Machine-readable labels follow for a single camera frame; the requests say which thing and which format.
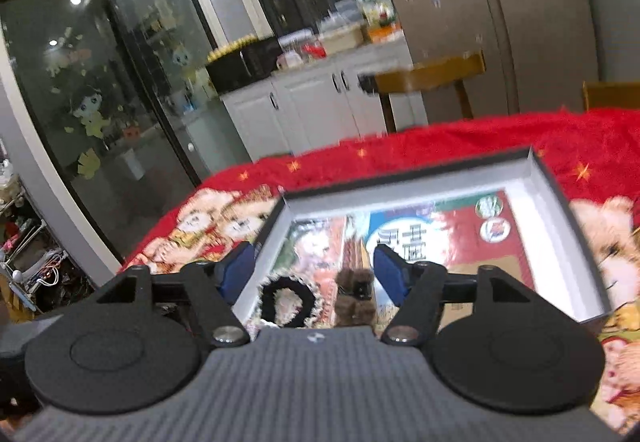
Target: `chair backrest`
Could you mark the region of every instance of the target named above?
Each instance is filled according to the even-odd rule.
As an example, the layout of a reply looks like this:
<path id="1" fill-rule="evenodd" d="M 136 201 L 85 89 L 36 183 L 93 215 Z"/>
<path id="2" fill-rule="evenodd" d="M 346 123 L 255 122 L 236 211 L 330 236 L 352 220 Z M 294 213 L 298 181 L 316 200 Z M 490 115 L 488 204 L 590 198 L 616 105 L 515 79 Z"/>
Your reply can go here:
<path id="1" fill-rule="evenodd" d="M 405 94 L 434 90 L 486 71 L 482 52 L 447 57 L 414 65 L 410 69 L 381 72 L 375 75 L 379 94 Z"/>
<path id="2" fill-rule="evenodd" d="M 464 56 L 447 57 L 428 63 L 420 63 L 409 69 L 398 69 L 377 74 L 358 76 L 360 88 L 380 96 L 382 114 L 387 133 L 396 132 L 393 109 L 389 94 L 406 94 L 434 90 L 441 86 L 454 85 L 462 117 L 474 118 L 469 96 L 463 80 L 486 72 L 482 51 Z"/>
<path id="3" fill-rule="evenodd" d="M 584 109 L 640 110 L 640 83 L 583 83 Z"/>

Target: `stainless steel refrigerator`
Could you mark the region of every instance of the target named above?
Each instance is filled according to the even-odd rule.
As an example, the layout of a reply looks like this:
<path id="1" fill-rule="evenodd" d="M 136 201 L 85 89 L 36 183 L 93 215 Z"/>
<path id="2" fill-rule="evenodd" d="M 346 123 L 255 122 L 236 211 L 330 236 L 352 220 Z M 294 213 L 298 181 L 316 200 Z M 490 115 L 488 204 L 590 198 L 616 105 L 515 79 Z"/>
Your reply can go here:
<path id="1" fill-rule="evenodd" d="M 475 115 L 582 107 L 598 78 L 588 0 L 394 0 L 415 63 L 482 49 L 466 86 Z M 430 122 L 460 118 L 448 88 L 424 94 Z"/>

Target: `white cabinet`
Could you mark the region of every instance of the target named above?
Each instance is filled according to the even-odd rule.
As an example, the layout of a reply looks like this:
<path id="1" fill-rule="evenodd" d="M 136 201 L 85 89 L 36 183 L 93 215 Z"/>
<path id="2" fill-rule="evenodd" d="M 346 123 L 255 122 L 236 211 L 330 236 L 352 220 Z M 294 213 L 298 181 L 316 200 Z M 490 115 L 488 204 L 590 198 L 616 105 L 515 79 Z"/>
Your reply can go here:
<path id="1" fill-rule="evenodd" d="M 291 152 L 271 82 L 260 82 L 222 96 L 251 160 Z"/>
<path id="2" fill-rule="evenodd" d="M 358 75 L 396 70 L 411 64 L 411 56 L 404 41 L 371 47 L 359 54 L 353 54 L 341 63 L 338 73 L 348 88 L 347 99 L 360 135 L 383 133 L 386 127 L 380 98 L 360 89 Z M 427 123 L 420 93 L 393 95 L 390 100 L 396 128 L 399 131 L 416 124 Z"/>
<path id="3" fill-rule="evenodd" d="M 404 40 L 337 54 L 300 70 L 282 72 L 222 96 L 253 161 L 385 133 L 378 96 L 358 86 L 358 74 L 412 64 Z M 427 124 L 420 94 L 392 95 L 398 130 Z"/>
<path id="4" fill-rule="evenodd" d="M 287 125 L 298 138 L 292 145 L 294 153 L 358 136 L 345 88 L 331 62 L 282 74 L 273 85 L 289 118 Z"/>

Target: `yellow sticker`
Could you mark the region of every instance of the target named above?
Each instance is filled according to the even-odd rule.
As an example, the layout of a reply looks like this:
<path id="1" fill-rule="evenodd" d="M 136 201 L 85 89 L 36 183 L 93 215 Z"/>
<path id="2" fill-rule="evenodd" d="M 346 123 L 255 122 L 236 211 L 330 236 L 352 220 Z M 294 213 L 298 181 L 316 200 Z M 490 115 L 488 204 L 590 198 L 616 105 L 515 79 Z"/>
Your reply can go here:
<path id="1" fill-rule="evenodd" d="M 102 132 L 102 129 L 111 124 L 111 119 L 104 118 L 100 113 L 100 111 L 96 111 L 96 112 L 93 112 L 88 117 L 81 118 L 80 124 L 84 126 L 87 136 L 104 138 L 104 133 Z"/>
<path id="2" fill-rule="evenodd" d="M 94 148 L 89 148 L 78 158 L 78 174 L 85 179 L 91 180 L 95 172 L 100 168 L 100 159 L 95 154 Z"/>

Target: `glass sliding door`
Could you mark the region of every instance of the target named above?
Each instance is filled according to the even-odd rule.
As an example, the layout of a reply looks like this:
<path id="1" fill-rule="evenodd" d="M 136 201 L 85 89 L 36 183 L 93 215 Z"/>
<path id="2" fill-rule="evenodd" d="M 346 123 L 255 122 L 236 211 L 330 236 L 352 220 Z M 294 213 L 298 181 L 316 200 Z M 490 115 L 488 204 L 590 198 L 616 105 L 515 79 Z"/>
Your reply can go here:
<path id="1" fill-rule="evenodd" d="M 0 22 L 36 130 L 117 257 L 201 179 L 249 161 L 194 0 L 0 0 Z"/>
<path id="2" fill-rule="evenodd" d="M 194 0 L 111 0 L 130 57 L 200 178 L 250 162 L 205 68 L 215 48 Z"/>
<path id="3" fill-rule="evenodd" d="M 102 0 L 7 0 L 0 20 L 60 176 L 126 256 L 194 185 L 127 70 Z"/>

